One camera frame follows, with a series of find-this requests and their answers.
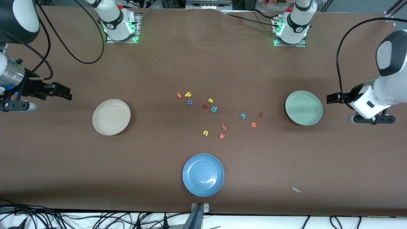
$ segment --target brown table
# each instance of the brown table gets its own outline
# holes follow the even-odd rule
[[[98,56],[100,37],[80,8],[45,10],[74,54]],[[349,123],[345,105],[325,104],[339,91],[343,34],[378,16],[317,13],[308,47],[289,48],[274,47],[267,26],[215,10],[152,10],[138,44],[106,44],[92,65],[71,58],[48,27],[52,81],[70,87],[73,100],[32,99],[35,113],[1,114],[0,194],[54,208],[177,212],[209,202],[229,214],[405,216],[406,105],[389,109],[395,124],[372,126]],[[379,75],[375,51],[394,30],[379,21],[350,34],[340,55],[345,91]],[[43,32],[32,46],[45,53]],[[39,62],[21,45],[7,54],[27,68]],[[37,73],[49,74],[45,65]],[[296,90],[321,100],[320,122],[304,127],[286,116],[285,99]],[[192,106],[176,96],[188,91]],[[216,113],[201,107],[208,98]],[[93,111],[108,99],[132,111],[128,128],[111,137],[92,126]],[[216,156],[225,170],[222,188],[207,198],[182,183],[184,163],[198,153]]]

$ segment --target white plate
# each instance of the white plate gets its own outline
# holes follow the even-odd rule
[[[104,101],[93,113],[92,122],[96,131],[103,135],[118,134],[130,122],[130,108],[119,99]]]

